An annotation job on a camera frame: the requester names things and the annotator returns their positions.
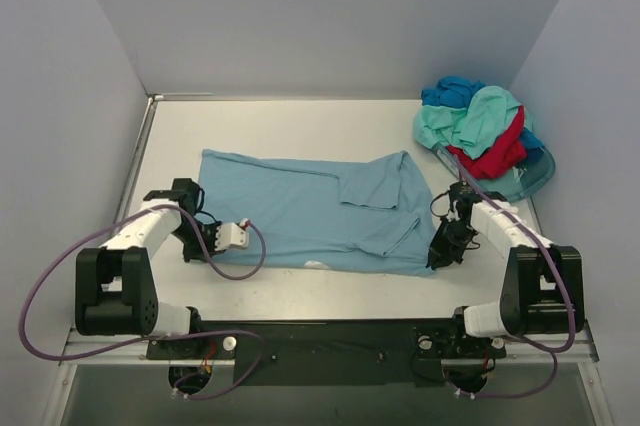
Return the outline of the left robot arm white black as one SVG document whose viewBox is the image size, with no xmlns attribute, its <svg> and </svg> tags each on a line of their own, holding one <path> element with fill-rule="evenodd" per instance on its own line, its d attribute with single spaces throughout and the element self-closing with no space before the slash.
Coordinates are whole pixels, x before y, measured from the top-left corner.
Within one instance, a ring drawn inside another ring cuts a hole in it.
<svg viewBox="0 0 640 426">
<path fill-rule="evenodd" d="M 75 323 L 84 336 L 167 337 L 184 358 L 199 355 L 206 334 L 192 324 L 195 309 L 158 299 L 151 259 L 171 236 L 182 244 L 186 262 L 216 253 L 218 222 L 189 221 L 204 206 L 204 190 L 189 178 L 176 178 L 168 190 L 143 199 L 142 215 L 98 248 L 76 257 Z"/>
</svg>

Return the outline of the light blue printed t-shirt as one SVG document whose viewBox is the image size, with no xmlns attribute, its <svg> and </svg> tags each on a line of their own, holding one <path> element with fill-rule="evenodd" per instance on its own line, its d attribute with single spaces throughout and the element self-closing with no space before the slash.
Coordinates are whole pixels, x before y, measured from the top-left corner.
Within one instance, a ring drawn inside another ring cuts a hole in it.
<svg viewBox="0 0 640 426">
<path fill-rule="evenodd" d="M 263 237 L 227 264 L 427 277 L 431 191 L 405 152 L 370 162 L 258 159 L 205 150 L 205 210 Z"/>
</svg>

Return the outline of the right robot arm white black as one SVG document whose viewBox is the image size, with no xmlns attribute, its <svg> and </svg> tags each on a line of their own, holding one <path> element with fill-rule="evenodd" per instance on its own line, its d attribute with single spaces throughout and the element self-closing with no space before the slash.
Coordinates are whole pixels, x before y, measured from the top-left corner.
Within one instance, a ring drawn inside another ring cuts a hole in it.
<svg viewBox="0 0 640 426">
<path fill-rule="evenodd" d="M 460 264 L 478 235 L 506 261 L 498 299 L 464 306 L 462 321 L 446 331 L 458 355 L 469 355 L 482 337 L 567 334 L 573 339 L 585 323 L 582 258 L 533 231 L 517 209 L 497 192 L 478 192 L 459 181 L 443 194 L 448 213 L 431 241 L 427 267 L 435 271 Z"/>
</svg>

